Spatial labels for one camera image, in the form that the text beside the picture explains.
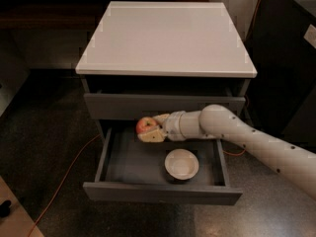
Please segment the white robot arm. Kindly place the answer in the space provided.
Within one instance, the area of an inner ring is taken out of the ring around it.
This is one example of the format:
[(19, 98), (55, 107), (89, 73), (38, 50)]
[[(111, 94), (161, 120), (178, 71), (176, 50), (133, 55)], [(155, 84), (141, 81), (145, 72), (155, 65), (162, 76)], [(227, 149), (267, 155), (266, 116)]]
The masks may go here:
[(223, 139), (261, 161), (271, 170), (316, 198), (316, 155), (259, 131), (220, 105), (195, 112), (173, 112), (141, 118), (136, 133), (143, 142), (160, 143), (189, 139)]

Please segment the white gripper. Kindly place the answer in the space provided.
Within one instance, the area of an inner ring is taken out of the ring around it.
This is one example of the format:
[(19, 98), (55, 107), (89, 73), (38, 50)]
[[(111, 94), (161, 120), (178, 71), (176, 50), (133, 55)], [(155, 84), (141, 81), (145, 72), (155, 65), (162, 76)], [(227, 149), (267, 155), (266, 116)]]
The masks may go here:
[(159, 126), (153, 126), (146, 131), (140, 132), (137, 137), (142, 142), (160, 143), (167, 137), (171, 141), (184, 141), (185, 137), (181, 133), (180, 120), (184, 111), (174, 112), (154, 116), (153, 119), (158, 124), (163, 124), (163, 129)]

